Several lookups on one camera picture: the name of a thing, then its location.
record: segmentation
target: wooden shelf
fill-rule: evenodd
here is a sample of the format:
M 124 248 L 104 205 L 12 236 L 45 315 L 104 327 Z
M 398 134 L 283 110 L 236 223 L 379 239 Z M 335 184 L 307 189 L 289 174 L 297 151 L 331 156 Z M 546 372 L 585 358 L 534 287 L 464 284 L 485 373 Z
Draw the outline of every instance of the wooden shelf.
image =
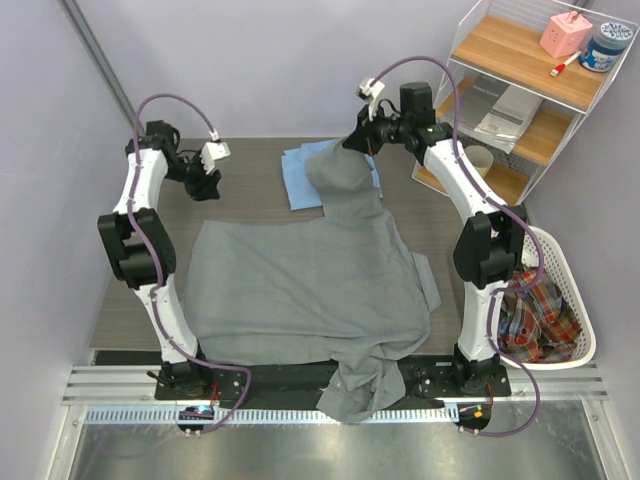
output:
M 541 32 L 487 15 L 462 41 L 452 58 L 586 112 L 607 75 L 573 62 L 562 75 L 549 75 L 567 57 L 552 58 L 541 46 Z
M 414 170 L 411 177 L 420 183 L 433 187 L 442 193 L 446 193 L 442 184 L 425 167 Z M 484 180 L 491 189 L 510 206 L 518 202 L 520 194 L 524 191 L 529 181 L 526 175 L 522 175 L 499 163 L 493 164 Z
M 464 78 L 458 84 L 462 94 L 473 85 L 472 78 Z M 438 107 L 436 114 L 443 117 L 453 106 L 453 93 Z M 547 166 L 562 141 L 571 117 L 552 108 L 541 107 L 533 118 L 531 125 L 522 135 L 512 152 L 538 165 Z

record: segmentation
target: white wall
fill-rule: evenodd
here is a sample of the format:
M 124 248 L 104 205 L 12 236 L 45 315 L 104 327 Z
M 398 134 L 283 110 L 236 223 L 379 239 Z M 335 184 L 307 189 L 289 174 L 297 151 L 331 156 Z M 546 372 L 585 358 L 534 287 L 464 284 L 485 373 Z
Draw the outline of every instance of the white wall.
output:
M 42 478 L 108 279 L 124 117 L 57 2 L 0 6 L 0 477 Z
M 640 21 L 638 0 L 596 9 Z M 526 204 L 562 245 L 594 323 L 598 366 L 640 478 L 640 43 Z
M 348 133 L 360 81 L 408 55 L 445 59 L 475 0 L 78 3 L 133 104 L 170 91 L 201 106 L 223 136 L 268 137 Z M 388 85 L 423 79 L 437 89 L 440 75 L 406 66 Z M 170 102 L 148 115 L 186 137 L 206 133 Z

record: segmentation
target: book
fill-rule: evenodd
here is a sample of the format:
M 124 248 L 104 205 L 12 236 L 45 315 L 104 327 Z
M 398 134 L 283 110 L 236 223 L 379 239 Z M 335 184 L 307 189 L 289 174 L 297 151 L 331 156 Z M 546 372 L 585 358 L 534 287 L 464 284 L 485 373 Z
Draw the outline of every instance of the book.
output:
M 460 98 L 458 129 L 487 145 L 511 153 L 527 130 L 542 98 L 488 75 L 479 75 Z M 453 123 L 453 107 L 444 120 Z

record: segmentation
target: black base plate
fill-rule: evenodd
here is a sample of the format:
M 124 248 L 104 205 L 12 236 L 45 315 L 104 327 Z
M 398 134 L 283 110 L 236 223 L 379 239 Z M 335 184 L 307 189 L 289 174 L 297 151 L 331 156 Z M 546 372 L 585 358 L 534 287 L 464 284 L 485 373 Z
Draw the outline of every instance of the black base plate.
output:
M 473 391 L 460 391 L 452 380 L 452 356 L 412 355 L 398 361 L 404 378 L 406 395 L 392 409 L 441 408 L 437 397 L 486 397 L 485 384 Z M 323 389 L 336 371 L 333 361 L 304 365 L 256 365 L 251 367 L 251 390 L 242 408 L 268 410 L 315 410 Z M 511 388 L 504 367 L 500 374 L 490 379 L 494 397 L 511 395 Z M 214 373 L 218 383 L 222 407 L 231 408 L 244 386 L 244 375 L 230 372 Z M 157 400 L 208 400 L 209 385 L 203 386 L 201 394 L 172 390 L 166 386 L 156 387 Z

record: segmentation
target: metal floor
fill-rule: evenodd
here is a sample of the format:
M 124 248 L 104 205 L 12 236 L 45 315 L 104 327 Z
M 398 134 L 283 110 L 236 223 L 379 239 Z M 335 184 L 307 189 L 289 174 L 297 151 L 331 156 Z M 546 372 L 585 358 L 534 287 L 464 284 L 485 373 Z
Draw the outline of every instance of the metal floor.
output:
M 449 423 L 228 427 L 188 439 L 171 438 L 171 425 L 87 425 L 70 478 L 605 479 L 582 405 L 544 402 L 528 430 L 505 439 L 474 438 Z M 513 428 L 531 409 L 496 404 L 490 427 Z

